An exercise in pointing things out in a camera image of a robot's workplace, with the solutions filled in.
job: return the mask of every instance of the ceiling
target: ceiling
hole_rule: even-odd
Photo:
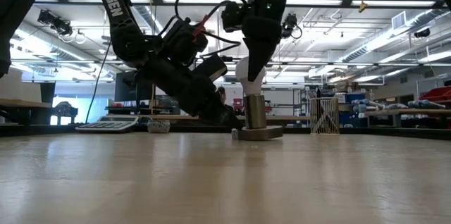
[[[141,7],[140,10],[149,10],[149,7]],[[193,21],[201,21],[206,13],[208,13],[212,6],[180,6],[180,15],[182,17],[189,17]],[[94,5],[71,5],[71,4],[35,4],[24,21],[36,28],[38,32],[45,32],[53,37],[58,37],[57,34],[47,26],[43,26],[37,22],[37,17],[41,10],[50,10],[54,15],[61,17],[64,20],[69,20],[72,27],[77,31],[83,33],[77,36],[77,39],[69,42],[74,36],[65,39],[69,42],[68,45],[72,46],[80,53],[87,54],[88,59],[103,59],[103,51],[106,50],[107,45],[104,44],[102,35],[109,36],[109,23],[105,19],[104,9],[96,4]],[[152,15],[156,15],[157,24],[165,25],[169,18],[174,14],[173,6],[152,6],[150,7]],[[221,18],[219,17],[222,8],[209,19],[206,23],[206,28],[211,30],[215,34],[236,41],[241,41],[242,33],[225,33],[221,27]],[[363,13],[355,8],[321,8],[316,6],[310,7],[289,7],[285,10],[285,15],[288,13],[295,13],[299,22],[299,26],[302,26],[303,35],[301,39],[283,39],[276,49],[274,54],[274,61],[331,61],[336,62],[336,58],[340,57],[348,49],[367,42],[367,38],[373,36],[375,33],[380,32],[384,28],[390,27],[392,24],[392,18],[403,12],[403,9],[366,9]],[[407,15],[416,15],[423,12],[418,10],[406,10]],[[138,25],[146,30],[147,33],[151,33],[150,24],[139,15],[138,10],[134,10],[135,18]],[[431,25],[431,36],[429,39],[440,37],[450,31],[451,19],[448,15],[442,17],[440,20],[434,22]],[[410,43],[414,45],[426,42],[426,39],[414,39]],[[209,52],[228,46],[222,42],[217,42],[214,39],[209,38]],[[401,35],[391,42],[378,47],[373,50],[380,52],[382,56],[389,56],[396,54],[402,50],[408,49],[409,44],[408,35]],[[233,56],[235,58],[247,56],[247,48],[244,44],[238,48],[231,49],[221,53],[221,55]],[[368,62],[371,61],[373,56],[367,56]],[[113,51],[109,53],[108,59],[115,59]],[[113,66],[115,69],[127,70],[128,68],[121,65]],[[283,69],[280,66],[274,68],[274,70]],[[311,69],[311,66],[290,66],[284,70],[307,72]],[[94,77],[94,73],[91,72],[89,77]]]

